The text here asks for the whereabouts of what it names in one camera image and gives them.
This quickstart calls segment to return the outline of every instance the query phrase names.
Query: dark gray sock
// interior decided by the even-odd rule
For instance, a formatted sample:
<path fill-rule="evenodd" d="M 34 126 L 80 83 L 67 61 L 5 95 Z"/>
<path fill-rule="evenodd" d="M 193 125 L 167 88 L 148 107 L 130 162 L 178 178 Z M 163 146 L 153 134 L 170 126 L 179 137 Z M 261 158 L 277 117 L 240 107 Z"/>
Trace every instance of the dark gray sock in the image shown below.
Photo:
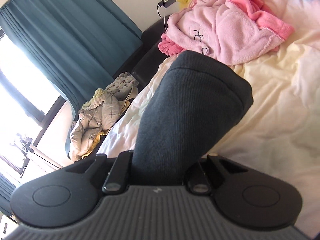
<path fill-rule="evenodd" d="M 183 52 L 141 118 L 131 183 L 181 184 L 185 171 L 238 124 L 252 103 L 250 84 L 229 67 Z"/>

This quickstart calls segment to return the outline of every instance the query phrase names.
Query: window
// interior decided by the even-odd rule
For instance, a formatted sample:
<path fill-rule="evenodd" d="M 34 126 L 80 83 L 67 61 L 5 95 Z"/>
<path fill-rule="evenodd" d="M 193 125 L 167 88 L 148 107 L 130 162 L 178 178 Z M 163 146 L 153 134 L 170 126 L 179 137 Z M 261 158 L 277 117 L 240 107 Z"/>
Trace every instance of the window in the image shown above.
<path fill-rule="evenodd" d="M 29 138 L 37 146 L 65 99 L 3 30 L 0 30 L 0 95 L 0 159 L 22 174 L 29 159 L 21 139 Z"/>

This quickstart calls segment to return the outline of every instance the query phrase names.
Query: power outlet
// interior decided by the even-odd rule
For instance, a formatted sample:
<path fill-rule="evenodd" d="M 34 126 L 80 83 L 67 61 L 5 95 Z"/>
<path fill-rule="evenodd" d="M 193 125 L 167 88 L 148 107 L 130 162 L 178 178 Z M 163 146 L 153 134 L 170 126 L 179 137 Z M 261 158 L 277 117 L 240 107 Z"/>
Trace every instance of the power outlet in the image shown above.
<path fill-rule="evenodd" d="M 161 2 L 158 3 L 158 5 L 161 7 L 164 4 L 164 7 L 168 8 L 170 5 L 174 4 L 175 2 L 176 0 L 168 0 L 168 1 L 162 0 Z"/>

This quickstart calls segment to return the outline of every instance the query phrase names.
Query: bed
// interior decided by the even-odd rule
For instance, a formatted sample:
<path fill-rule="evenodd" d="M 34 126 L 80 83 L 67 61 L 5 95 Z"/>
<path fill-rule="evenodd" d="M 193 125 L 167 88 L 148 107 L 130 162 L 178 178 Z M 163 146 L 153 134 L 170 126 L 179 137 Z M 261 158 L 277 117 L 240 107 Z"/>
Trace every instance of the bed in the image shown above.
<path fill-rule="evenodd" d="M 265 2 L 295 32 L 278 52 L 232 67 L 251 84 L 254 104 L 208 154 L 218 153 L 294 185 L 303 197 L 296 226 L 314 238 L 320 230 L 320 0 Z M 134 149 L 141 116 L 176 57 L 166 58 L 157 71 L 149 69 L 156 72 L 150 82 L 141 77 L 146 86 L 98 153 L 117 157 Z"/>

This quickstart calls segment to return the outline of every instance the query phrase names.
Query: pink fleece blanket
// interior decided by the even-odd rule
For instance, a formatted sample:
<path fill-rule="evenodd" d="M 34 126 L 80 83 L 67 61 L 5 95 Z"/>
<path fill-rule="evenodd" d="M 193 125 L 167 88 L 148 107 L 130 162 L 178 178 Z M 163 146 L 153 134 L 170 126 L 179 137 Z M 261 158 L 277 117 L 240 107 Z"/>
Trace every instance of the pink fleece blanket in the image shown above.
<path fill-rule="evenodd" d="M 236 65 L 276 49 L 293 31 L 263 0 L 197 0 L 169 17 L 159 49 L 170 56 L 193 50 Z"/>

